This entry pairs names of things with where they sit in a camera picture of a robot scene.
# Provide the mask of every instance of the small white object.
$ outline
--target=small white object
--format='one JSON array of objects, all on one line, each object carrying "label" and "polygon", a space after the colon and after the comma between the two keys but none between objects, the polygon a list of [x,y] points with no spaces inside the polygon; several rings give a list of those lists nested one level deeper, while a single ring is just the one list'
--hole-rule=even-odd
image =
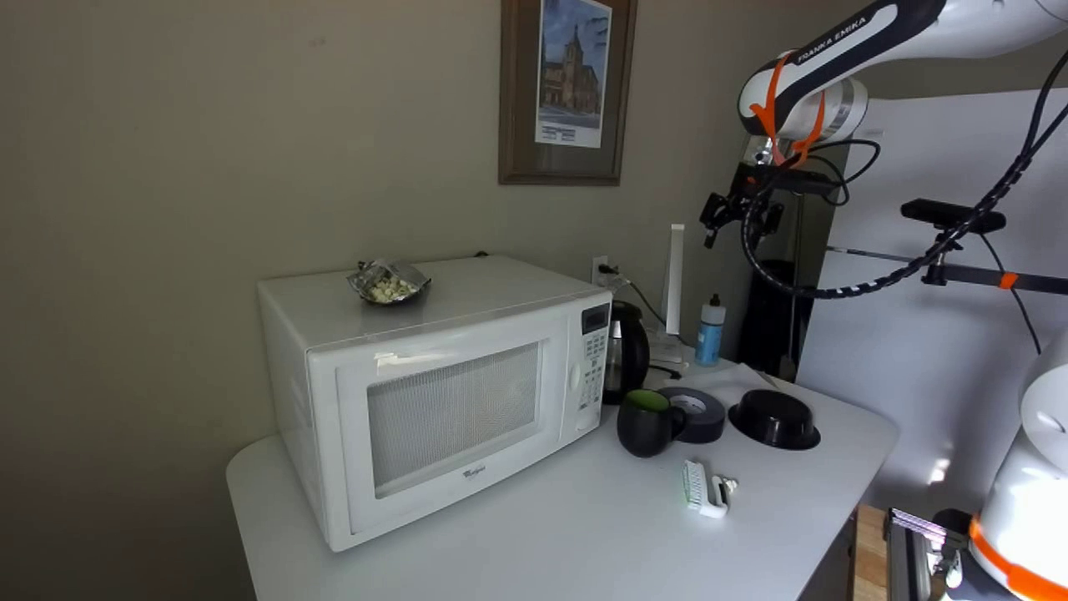
[{"label": "small white object", "polygon": [[683,239],[688,227],[672,223],[672,253],[669,253],[669,306],[665,306],[665,330],[669,337],[677,337],[677,321],[681,321],[681,263],[683,263]]},{"label": "small white object", "polygon": [[708,472],[702,459],[688,459],[688,508],[695,508],[698,513],[708,513],[708,516],[723,516],[729,513],[729,496],[723,496],[723,486],[720,480],[710,485],[708,492]]}]

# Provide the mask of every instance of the white table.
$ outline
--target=white table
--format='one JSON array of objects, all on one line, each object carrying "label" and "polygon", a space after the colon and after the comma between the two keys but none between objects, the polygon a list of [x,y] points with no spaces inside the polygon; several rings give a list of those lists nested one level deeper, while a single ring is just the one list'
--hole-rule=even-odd
[{"label": "white table", "polygon": [[[733,404],[748,366],[688,378]],[[228,485],[261,601],[796,601],[896,445],[891,419],[791,383],[820,445],[776,450],[729,424],[716,445],[631,456],[609,419],[539,466],[442,513],[332,555],[278,437]],[[741,480],[731,513],[683,503],[683,456]]]}]

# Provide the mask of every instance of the bottle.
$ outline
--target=bottle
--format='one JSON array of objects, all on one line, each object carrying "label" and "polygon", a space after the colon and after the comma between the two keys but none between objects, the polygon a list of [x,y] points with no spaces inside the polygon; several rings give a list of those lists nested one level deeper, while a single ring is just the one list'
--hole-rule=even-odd
[{"label": "bottle", "polygon": [[702,330],[698,330],[698,364],[710,366],[720,361],[720,337],[723,337],[729,306],[716,295],[702,304]]}]

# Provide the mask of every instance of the microwave window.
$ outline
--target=microwave window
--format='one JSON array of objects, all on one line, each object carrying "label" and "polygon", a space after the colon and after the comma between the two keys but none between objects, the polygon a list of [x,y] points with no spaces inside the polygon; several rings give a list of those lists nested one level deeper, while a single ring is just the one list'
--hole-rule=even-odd
[{"label": "microwave window", "polygon": [[366,389],[373,493],[386,496],[539,433],[539,344]]}]

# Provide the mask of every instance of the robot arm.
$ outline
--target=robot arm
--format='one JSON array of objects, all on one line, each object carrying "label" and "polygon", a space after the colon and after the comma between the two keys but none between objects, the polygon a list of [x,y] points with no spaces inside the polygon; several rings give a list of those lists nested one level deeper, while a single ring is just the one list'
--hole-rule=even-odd
[{"label": "robot arm", "polygon": [[869,91],[848,81],[891,60],[980,60],[1068,30],[1068,0],[876,0],[800,50],[765,62],[741,91],[754,137],[843,140]]}]

